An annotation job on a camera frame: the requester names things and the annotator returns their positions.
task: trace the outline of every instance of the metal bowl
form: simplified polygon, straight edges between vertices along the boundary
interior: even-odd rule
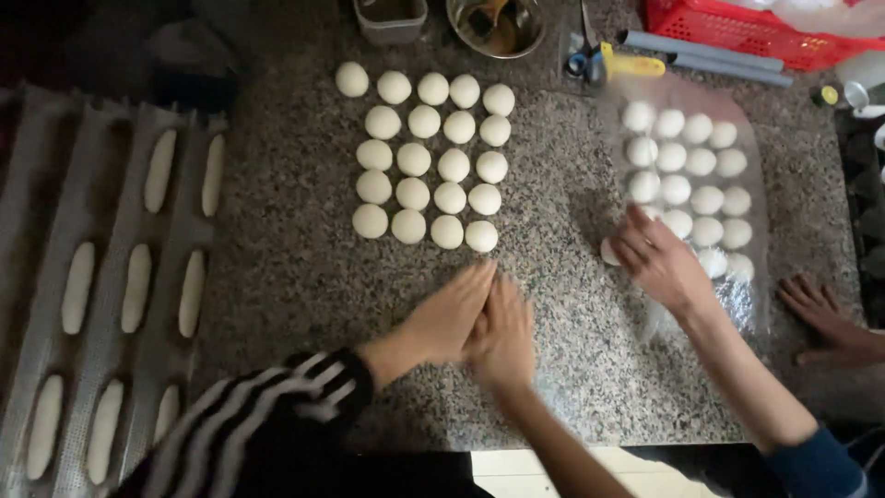
[[[470,48],[493,58],[520,58],[541,44],[547,27],[541,7],[535,0],[511,0],[511,4],[501,11],[497,27],[483,38],[473,32],[467,17],[485,3],[482,0],[446,0],[449,23]]]

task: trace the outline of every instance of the hand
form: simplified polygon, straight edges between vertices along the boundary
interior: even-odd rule
[[[465,268],[418,305],[397,332],[411,336],[426,361],[464,359],[464,344],[489,296],[496,268],[495,261]]]
[[[779,282],[777,295],[803,322],[816,330],[827,347],[796,356],[796,363],[823,362],[839,367],[863,367],[885,362],[885,338],[853,323],[829,287],[814,286],[805,275]]]
[[[612,250],[633,281],[677,319],[720,309],[710,278],[688,244],[636,205],[627,206]]]
[[[530,388],[535,375],[531,304],[503,276],[492,284],[486,310],[477,318],[466,349],[477,381],[492,393]]]

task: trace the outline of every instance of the blue sleeve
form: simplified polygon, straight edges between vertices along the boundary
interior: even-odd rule
[[[875,498],[860,465],[825,427],[799,446],[778,449],[766,461],[790,496]]]

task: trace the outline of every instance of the floor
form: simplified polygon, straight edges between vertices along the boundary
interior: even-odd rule
[[[590,453],[636,498],[713,498],[706,486],[663,464],[646,462],[616,447]],[[495,498],[558,498],[544,469],[528,449],[474,451],[473,480]]]

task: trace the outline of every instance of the red plastic basket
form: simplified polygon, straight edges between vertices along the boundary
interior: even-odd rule
[[[867,50],[885,50],[881,38],[799,33],[771,12],[717,0],[646,0],[655,35],[779,58],[798,71],[826,69]]]

